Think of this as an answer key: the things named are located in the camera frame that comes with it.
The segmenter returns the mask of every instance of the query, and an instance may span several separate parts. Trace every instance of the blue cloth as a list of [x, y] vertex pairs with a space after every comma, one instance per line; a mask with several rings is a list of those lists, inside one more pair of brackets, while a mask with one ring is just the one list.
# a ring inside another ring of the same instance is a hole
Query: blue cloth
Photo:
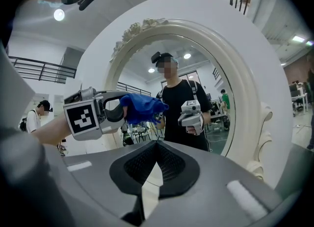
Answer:
[[129, 93], [120, 99], [120, 105], [128, 107], [126, 120], [129, 124], [137, 125], [142, 121], [160, 123], [154, 115], [169, 109], [169, 106], [160, 99], [150, 96]]

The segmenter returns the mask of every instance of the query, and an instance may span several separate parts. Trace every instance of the backpack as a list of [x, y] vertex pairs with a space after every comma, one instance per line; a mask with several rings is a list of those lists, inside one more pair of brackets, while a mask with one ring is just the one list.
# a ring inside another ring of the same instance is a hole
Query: backpack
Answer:
[[[188, 80], [187, 83], [188, 83], [188, 85], [192, 89], [194, 99], [197, 100], [197, 96], [196, 96], [197, 85], [196, 85], [196, 82], [194, 80]], [[163, 102], [162, 93], [163, 93], [163, 89], [158, 93], [158, 96], [159, 96], [159, 99]]]
[[26, 132], [26, 121], [27, 121], [27, 117], [23, 118], [21, 123], [20, 123], [20, 130], [23, 132]]

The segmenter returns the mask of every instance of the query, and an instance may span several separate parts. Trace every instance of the green shirt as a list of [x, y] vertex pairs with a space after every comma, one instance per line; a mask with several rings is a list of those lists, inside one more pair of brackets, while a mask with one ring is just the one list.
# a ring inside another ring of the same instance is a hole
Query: green shirt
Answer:
[[227, 109], [230, 109], [230, 102], [229, 102], [229, 97], [227, 94], [222, 95], [222, 101], [226, 102], [227, 104]]

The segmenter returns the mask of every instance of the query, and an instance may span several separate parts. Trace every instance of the black backpack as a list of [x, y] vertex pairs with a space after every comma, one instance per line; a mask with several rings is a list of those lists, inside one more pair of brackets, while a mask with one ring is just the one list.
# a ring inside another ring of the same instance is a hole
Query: black backpack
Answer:
[[23, 118], [20, 123], [20, 130], [23, 132], [26, 132], [26, 121], [27, 121], [27, 117]]

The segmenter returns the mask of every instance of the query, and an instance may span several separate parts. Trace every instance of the ceiling light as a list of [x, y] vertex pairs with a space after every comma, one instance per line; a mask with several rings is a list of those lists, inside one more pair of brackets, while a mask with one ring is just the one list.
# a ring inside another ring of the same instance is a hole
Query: ceiling light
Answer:
[[189, 59], [191, 57], [191, 54], [190, 53], [187, 53], [184, 55], [184, 59]]
[[303, 42], [304, 41], [304, 38], [302, 37], [299, 37], [299, 36], [294, 36], [294, 38], [292, 39], [293, 41], [296, 41], [296, 42]]
[[53, 17], [57, 20], [57, 21], [62, 21], [64, 18], [64, 11], [62, 9], [57, 9], [54, 14]]

